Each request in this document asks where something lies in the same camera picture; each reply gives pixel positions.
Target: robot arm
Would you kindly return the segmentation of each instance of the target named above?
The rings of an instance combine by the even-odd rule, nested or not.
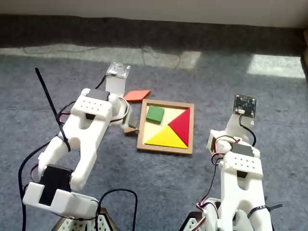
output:
[[[112,78],[117,77],[110,77],[106,88],[110,88],[108,82],[113,83]],[[68,154],[62,134],[59,133],[38,158],[39,182],[29,183],[23,197],[24,204],[63,216],[95,217],[97,200],[72,191],[82,190],[87,182],[96,161],[97,148],[108,126],[118,124],[123,128],[128,127],[132,109],[121,98],[123,94],[124,92],[113,94],[96,89],[84,89],[81,92],[63,126],[71,149],[80,149],[76,169],[56,165],[63,155]]]
[[[247,137],[255,111],[255,98],[235,95],[226,129],[210,131],[207,149],[212,157],[221,157],[221,199],[205,198],[198,203],[204,221],[190,222],[184,231],[272,230],[269,211],[264,209],[260,151],[248,143]]]

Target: red triangle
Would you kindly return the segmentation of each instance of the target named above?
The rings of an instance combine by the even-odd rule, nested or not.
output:
[[[176,117],[169,123],[169,126],[181,138],[181,140],[188,146],[189,142],[189,116],[190,108],[186,109],[181,115]]]

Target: gray carpet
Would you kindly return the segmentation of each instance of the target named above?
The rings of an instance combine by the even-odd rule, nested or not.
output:
[[[83,88],[96,86],[112,61],[123,60],[132,65],[127,91],[151,89],[151,99],[195,104],[193,155],[138,152],[134,137],[111,127],[81,193],[99,198],[109,189],[130,188],[139,197],[136,230],[178,230],[209,187],[213,165],[207,137],[211,128],[225,128],[238,92],[257,98],[254,131],[264,193],[268,205],[283,203],[271,212],[276,230],[308,229],[308,84],[297,68],[301,30],[32,16],[1,16],[0,28],[1,230],[21,228],[17,170],[22,160],[58,132],[34,67],[59,109]],[[29,48],[51,44],[98,50]],[[140,116],[141,105],[133,109]],[[75,167],[77,160],[73,151],[60,163]],[[26,166],[24,182],[35,162]],[[219,184],[217,174],[211,196],[220,197]],[[103,205],[122,231],[130,230],[133,197],[116,193]],[[27,230],[50,230],[58,219],[30,207],[27,214]]]

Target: green square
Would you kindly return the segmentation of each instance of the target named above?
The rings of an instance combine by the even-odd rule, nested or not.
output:
[[[162,107],[156,107],[151,105],[148,110],[148,114],[146,115],[146,121],[160,124],[163,119],[164,111],[165,110]]]

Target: circuit board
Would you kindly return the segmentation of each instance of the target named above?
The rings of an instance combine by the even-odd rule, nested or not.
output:
[[[236,94],[234,97],[233,113],[255,118],[256,103],[257,100],[253,97]]]

